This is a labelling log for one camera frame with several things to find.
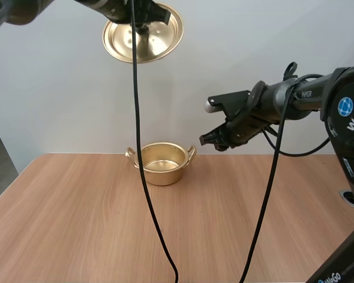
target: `pot handle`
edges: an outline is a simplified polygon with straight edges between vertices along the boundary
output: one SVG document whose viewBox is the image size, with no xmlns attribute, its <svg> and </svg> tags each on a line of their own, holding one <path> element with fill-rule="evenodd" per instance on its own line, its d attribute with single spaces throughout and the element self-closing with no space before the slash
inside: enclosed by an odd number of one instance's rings
<svg viewBox="0 0 354 283">
<path fill-rule="evenodd" d="M 136 164 L 135 162 L 135 151 L 131 148 L 131 147 L 128 147 L 126 149 L 126 152 L 124 153 L 124 155 L 131 160 L 131 162 L 134 164 L 134 167 L 135 168 L 139 168 L 139 165 Z"/>
<path fill-rule="evenodd" d="M 189 153 L 189 160 L 188 160 L 186 166 L 189 165 L 191 163 L 191 161 L 194 159 L 194 157 L 196 155 L 196 147 L 195 146 L 191 146 L 188 149 L 188 153 Z"/>
</svg>

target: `metal pot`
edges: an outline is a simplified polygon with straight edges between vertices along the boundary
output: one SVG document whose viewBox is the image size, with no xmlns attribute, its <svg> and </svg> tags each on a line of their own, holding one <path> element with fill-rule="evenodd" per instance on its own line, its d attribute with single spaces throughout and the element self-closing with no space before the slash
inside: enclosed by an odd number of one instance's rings
<svg viewBox="0 0 354 283">
<path fill-rule="evenodd" d="M 135 168 L 139 168 L 135 151 L 128 147 L 125 154 Z M 156 186 L 167 186 L 181 179 L 183 171 L 196 155 L 196 147 L 188 150 L 174 143 L 152 143 L 142 148 L 146 181 Z"/>
</svg>

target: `pot rim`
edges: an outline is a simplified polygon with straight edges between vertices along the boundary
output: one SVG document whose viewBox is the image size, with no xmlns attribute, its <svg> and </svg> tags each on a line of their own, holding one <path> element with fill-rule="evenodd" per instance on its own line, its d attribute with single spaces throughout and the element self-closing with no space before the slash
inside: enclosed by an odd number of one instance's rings
<svg viewBox="0 0 354 283">
<path fill-rule="evenodd" d="M 183 168 L 183 167 L 186 166 L 186 164 L 187 164 L 188 161 L 189 161 L 189 153 L 188 153 L 188 151 L 187 151 L 186 149 L 184 149 L 182 146 L 180 146 L 180 145 L 178 145 L 178 144 L 176 144 L 176 143 L 169 143 L 169 142 L 164 142 L 164 141 L 159 142 L 159 143 L 150 143 L 150 144 L 147 144 L 147 145 L 143 146 L 143 147 L 142 147 L 142 151 L 143 151 L 143 149 L 146 149 L 147 147 L 154 146 L 154 145 L 158 145 L 158 144 L 167 144 L 167 145 L 169 145 L 169 146 L 178 147 L 178 148 L 181 149 L 182 152 L 184 153 L 184 155 L 185 155 L 185 160 L 184 160 L 180 165 L 178 165 L 177 167 L 175 167 L 175 168 L 173 168 L 173 169 L 165 170 L 165 171 L 150 170 L 150 169 L 147 169 L 146 167 L 144 167 L 144 165 L 143 165 L 143 170 L 144 170 L 144 171 L 147 171 L 147 172 L 150 172 L 150 173 L 170 173 L 170 172 L 177 171 L 177 170 L 179 170 L 179 169 L 181 169 L 181 168 Z M 135 160 L 135 163 L 136 163 L 136 165 L 138 165 L 138 167 L 139 167 L 139 162 L 138 162 L 137 158 L 136 158 L 136 160 Z"/>
</svg>

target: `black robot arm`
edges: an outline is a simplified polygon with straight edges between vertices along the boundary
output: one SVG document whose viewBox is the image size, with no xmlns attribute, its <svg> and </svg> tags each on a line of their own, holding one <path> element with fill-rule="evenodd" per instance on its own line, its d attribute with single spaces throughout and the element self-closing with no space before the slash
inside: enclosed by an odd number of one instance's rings
<svg viewBox="0 0 354 283">
<path fill-rule="evenodd" d="M 53 0 L 0 0 L 0 25 L 3 22 L 25 25 L 35 19 Z M 130 1 L 124 0 L 75 0 L 117 24 L 129 24 Z M 152 0 L 134 0 L 137 28 L 150 22 L 168 24 L 171 13 Z"/>
<path fill-rule="evenodd" d="M 320 118 L 354 193 L 354 67 L 338 68 L 325 76 L 300 78 L 293 71 L 285 73 L 284 80 L 277 84 L 260 81 L 252 91 L 209 97 L 206 111 L 223 111 L 226 118 L 224 124 L 200 137 L 201 144 L 213 144 L 224 151 L 248 143 L 271 124 L 279 124 L 290 91 L 286 118 L 299 120 L 320 110 Z"/>
</svg>

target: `gold pot lid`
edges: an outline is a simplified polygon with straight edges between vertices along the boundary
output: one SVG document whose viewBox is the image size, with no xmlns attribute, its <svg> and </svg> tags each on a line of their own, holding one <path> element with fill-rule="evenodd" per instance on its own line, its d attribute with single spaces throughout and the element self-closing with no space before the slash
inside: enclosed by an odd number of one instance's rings
<svg viewBox="0 0 354 283">
<path fill-rule="evenodd" d="M 168 25 L 151 22 L 148 32 L 136 33 L 138 63 L 147 63 L 163 58 L 179 44 L 183 34 L 181 16 L 171 7 L 158 4 L 171 13 Z M 130 24 L 115 24 L 109 21 L 104 29 L 103 42 L 107 52 L 120 61 L 132 62 L 132 30 Z"/>
</svg>

